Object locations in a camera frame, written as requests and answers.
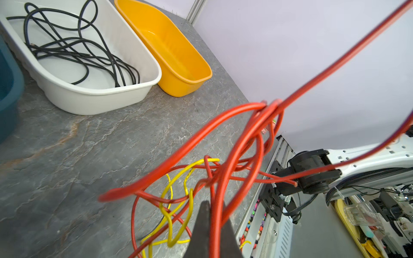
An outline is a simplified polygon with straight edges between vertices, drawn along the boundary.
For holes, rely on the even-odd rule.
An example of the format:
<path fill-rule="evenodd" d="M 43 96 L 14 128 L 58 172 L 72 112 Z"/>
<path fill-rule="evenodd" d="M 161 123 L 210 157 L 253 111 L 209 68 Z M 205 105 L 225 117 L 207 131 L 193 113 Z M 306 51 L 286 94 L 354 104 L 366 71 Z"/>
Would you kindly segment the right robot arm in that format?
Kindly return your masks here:
<path fill-rule="evenodd" d="M 337 190 L 348 188 L 353 184 L 378 181 L 413 169 L 413 129 L 411 127 L 378 153 L 355 163 L 349 163 L 349 160 L 373 148 L 375 145 L 343 150 L 304 151 L 293 156 L 287 162 L 286 168 L 282 168 L 277 161 L 274 161 L 270 173 L 279 177 L 324 167 L 336 162 L 343 164 L 343 166 L 328 172 L 298 178 L 296 179 L 297 187 L 288 183 L 276 183 L 274 186 L 277 192 L 284 196 L 298 192 L 310 195 L 325 194 L 326 201 L 330 202 Z"/>

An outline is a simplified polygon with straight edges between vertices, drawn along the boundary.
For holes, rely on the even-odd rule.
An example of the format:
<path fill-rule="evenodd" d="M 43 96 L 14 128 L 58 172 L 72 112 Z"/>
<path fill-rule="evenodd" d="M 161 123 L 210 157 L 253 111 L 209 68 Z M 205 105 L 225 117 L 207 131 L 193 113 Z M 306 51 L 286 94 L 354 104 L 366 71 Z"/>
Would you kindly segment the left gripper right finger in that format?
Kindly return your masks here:
<path fill-rule="evenodd" d="M 242 258 L 242 252 L 236 241 L 231 220 L 228 219 L 221 228 L 220 233 L 220 257 L 221 258 Z"/>

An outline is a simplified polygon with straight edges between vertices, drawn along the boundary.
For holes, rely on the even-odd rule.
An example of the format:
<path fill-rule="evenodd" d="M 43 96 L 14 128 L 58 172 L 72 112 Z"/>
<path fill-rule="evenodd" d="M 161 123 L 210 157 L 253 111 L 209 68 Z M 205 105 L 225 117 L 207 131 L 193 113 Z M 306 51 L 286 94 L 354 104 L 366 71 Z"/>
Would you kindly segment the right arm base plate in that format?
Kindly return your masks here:
<path fill-rule="evenodd" d="M 281 164 L 275 160 L 270 168 L 270 174 L 285 177 L 291 174 L 290 168 L 282 168 Z M 282 193 L 277 189 L 275 183 L 264 184 L 259 195 L 260 204 L 265 208 L 268 216 L 273 218 L 277 223 L 281 217 L 286 205 L 285 197 L 280 197 Z"/>

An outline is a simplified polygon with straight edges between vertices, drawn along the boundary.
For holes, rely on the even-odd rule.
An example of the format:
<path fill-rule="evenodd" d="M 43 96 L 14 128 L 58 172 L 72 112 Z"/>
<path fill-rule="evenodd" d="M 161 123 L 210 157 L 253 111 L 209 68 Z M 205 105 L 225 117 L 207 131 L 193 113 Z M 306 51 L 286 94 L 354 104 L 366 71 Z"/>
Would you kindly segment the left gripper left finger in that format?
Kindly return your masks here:
<path fill-rule="evenodd" d="M 184 258 L 208 258 L 210 238 L 210 202 L 203 201 L 195 221 Z"/>

